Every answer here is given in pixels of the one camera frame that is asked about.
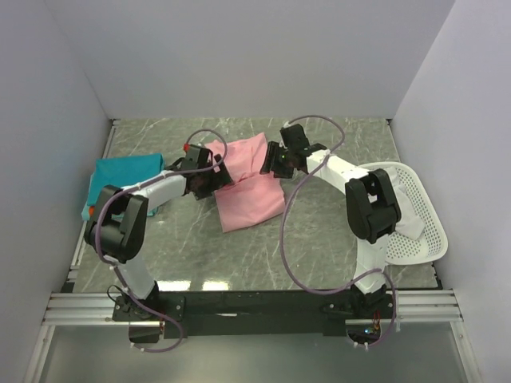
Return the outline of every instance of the plastic basket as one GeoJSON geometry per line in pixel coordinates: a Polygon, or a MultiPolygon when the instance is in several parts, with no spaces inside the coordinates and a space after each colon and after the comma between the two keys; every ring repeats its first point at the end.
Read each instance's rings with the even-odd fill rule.
{"type": "Polygon", "coordinates": [[[360,165],[360,167],[370,170],[396,168],[401,183],[405,185],[406,193],[414,205],[415,212],[426,225],[417,241],[394,232],[389,238],[386,261],[393,265],[416,265],[443,257],[447,252],[446,232],[417,173],[400,162],[374,162],[360,165]]]}

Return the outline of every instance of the folded fabric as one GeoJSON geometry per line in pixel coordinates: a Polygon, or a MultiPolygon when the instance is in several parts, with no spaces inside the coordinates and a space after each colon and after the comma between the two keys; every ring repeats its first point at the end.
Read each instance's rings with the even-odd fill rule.
{"type": "MultiPolygon", "coordinates": [[[[206,144],[213,154],[223,154],[218,140],[206,144]]],[[[225,165],[233,185],[215,191],[222,231],[227,233],[254,226],[284,211],[284,193],[273,174],[259,174],[266,156],[267,142],[263,133],[247,140],[228,144],[225,165]]]]}
{"type": "MultiPolygon", "coordinates": [[[[417,215],[414,209],[414,205],[406,194],[406,187],[401,183],[399,179],[398,171],[396,168],[386,168],[387,174],[389,175],[392,188],[398,200],[399,208],[401,209],[401,220],[396,223],[396,231],[408,237],[414,241],[418,240],[424,231],[424,221],[417,215]]],[[[371,197],[370,201],[376,200],[376,197],[371,197]]]]}
{"type": "Polygon", "coordinates": [[[122,188],[154,177],[164,168],[160,153],[147,156],[130,156],[96,160],[96,169],[91,176],[89,195],[81,212],[84,220],[89,219],[89,208],[94,206],[106,185],[122,188]]]}

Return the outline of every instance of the white cloth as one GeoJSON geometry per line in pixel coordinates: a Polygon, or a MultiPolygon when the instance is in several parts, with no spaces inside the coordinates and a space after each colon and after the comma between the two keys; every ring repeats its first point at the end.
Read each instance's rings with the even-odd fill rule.
{"type": "MultiPolygon", "coordinates": [[[[399,208],[401,209],[401,220],[396,223],[396,231],[414,241],[418,240],[424,231],[424,221],[417,215],[414,205],[406,194],[406,187],[399,179],[398,171],[396,168],[386,168],[387,174],[390,177],[392,188],[398,200],[399,208]]],[[[376,197],[370,199],[371,202],[376,200],[376,197]]]]}

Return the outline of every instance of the table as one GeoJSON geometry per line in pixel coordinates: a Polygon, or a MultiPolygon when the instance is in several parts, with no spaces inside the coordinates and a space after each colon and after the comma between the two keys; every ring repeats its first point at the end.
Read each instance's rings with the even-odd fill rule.
{"type": "MultiPolygon", "coordinates": [[[[166,163],[183,156],[183,143],[198,128],[212,128],[227,141],[264,132],[280,140],[284,118],[192,118],[119,120],[114,125],[109,156],[161,152],[166,163]]],[[[346,130],[346,143],[336,154],[353,164],[399,160],[390,127],[384,119],[335,118],[346,130]]],[[[311,143],[330,147],[339,133],[327,122],[304,120],[311,143]]],[[[195,142],[215,137],[201,133],[195,142]]],[[[285,196],[303,174],[281,180],[285,196]]],[[[214,198],[193,195],[160,207],[148,219],[141,254],[161,290],[286,290],[298,288],[283,268],[278,242],[280,217],[255,227],[223,234],[214,198]]],[[[344,195],[322,180],[312,179],[299,192],[286,226],[286,255],[296,276],[313,288],[333,288],[355,272],[356,241],[347,224],[344,195]]],[[[401,289],[437,288],[432,263],[388,266],[401,289]]],[[[117,280],[84,246],[74,292],[105,292],[117,280]]]]}

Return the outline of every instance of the gray floor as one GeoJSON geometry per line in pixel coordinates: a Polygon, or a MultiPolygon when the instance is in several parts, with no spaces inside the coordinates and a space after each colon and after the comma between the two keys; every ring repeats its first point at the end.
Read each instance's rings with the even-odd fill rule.
{"type": "MultiPolygon", "coordinates": [[[[346,129],[346,143],[337,155],[353,164],[399,160],[384,119],[336,119],[346,129]]],[[[161,152],[167,163],[183,155],[186,138],[198,128],[214,128],[227,141],[266,134],[280,140],[284,119],[122,120],[116,127],[109,156],[161,152]]],[[[311,142],[331,146],[339,133],[320,120],[304,121],[311,142]]],[[[210,142],[203,134],[196,142],[210,142]]],[[[285,195],[298,183],[282,180],[285,195]]],[[[192,195],[165,204],[147,225],[142,255],[162,290],[282,290],[295,288],[278,251],[280,217],[255,227],[222,234],[214,198],[192,195]]],[[[344,195],[313,179],[303,188],[287,221],[286,250],[298,278],[315,288],[337,287],[355,272],[355,237],[347,226],[344,195]]],[[[431,263],[387,267],[400,288],[437,287],[431,263]]],[[[104,292],[116,279],[85,248],[74,292],[104,292]]]]}
{"type": "MultiPolygon", "coordinates": [[[[157,345],[170,345],[165,341],[157,345]]],[[[320,334],[194,337],[167,353],[129,348],[125,327],[58,327],[41,382],[464,383],[449,323],[403,324],[366,353],[320,334]]]]}

